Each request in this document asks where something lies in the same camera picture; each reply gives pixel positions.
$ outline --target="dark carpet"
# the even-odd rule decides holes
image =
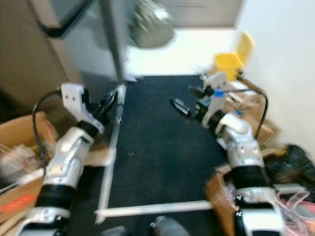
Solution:
[[[187,121],[170,105],[177,97],[194,107],[188,86],[197,76],[149,76],[129,85],[117,144],[109,207],[204,200],[205,181],[225,162],[214,136],[196,121]],[[87,168],[80,181],[68,233],[96,236],[124,225],[133,236],[147,236],[158,215],[108,218],[95,226],[102,168]],[[192,236],[224,235],[212,211],[167,214]]]

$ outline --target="white wall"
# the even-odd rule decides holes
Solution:
[[[280,141],[315,158],[315,0],[246,0],[236,29],[254,40],[245,72],[267,91]]]

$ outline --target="gray plastic bag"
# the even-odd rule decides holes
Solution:
[[[153,0],[138,0],[131,37],[141,48],[160,47],[174,36],[174,20],[164,6]]]

